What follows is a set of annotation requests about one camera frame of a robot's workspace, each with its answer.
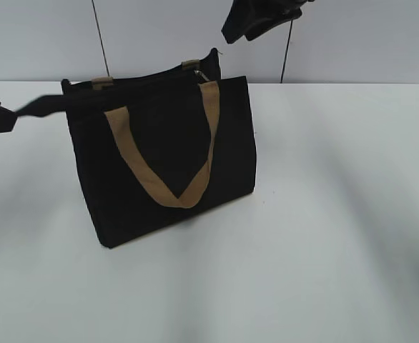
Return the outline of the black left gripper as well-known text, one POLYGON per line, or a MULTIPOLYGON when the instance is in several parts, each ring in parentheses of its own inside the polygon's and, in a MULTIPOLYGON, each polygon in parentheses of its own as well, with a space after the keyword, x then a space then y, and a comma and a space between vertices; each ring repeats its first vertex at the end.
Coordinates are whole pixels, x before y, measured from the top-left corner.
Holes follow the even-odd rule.
POLYGON ((0 133, 11 132, 18 117, 33 116, 43 118, 66 111, 66 99, 63 95, 46 95, 31 101, 15 112, 4 108, 0 102, 0 133))

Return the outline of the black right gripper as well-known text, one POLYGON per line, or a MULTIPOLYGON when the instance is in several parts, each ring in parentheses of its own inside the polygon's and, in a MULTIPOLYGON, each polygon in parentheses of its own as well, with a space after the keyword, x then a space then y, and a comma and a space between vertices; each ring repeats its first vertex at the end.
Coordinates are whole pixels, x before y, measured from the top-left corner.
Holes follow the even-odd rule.
POLYGON ((242 36, 252 41, 269 30, 302 16, 301 7, 314 0, 236 0, 221 29, 228 44, 235 43, 242 36), (271 17, 262 18, 263 9, 271 17))

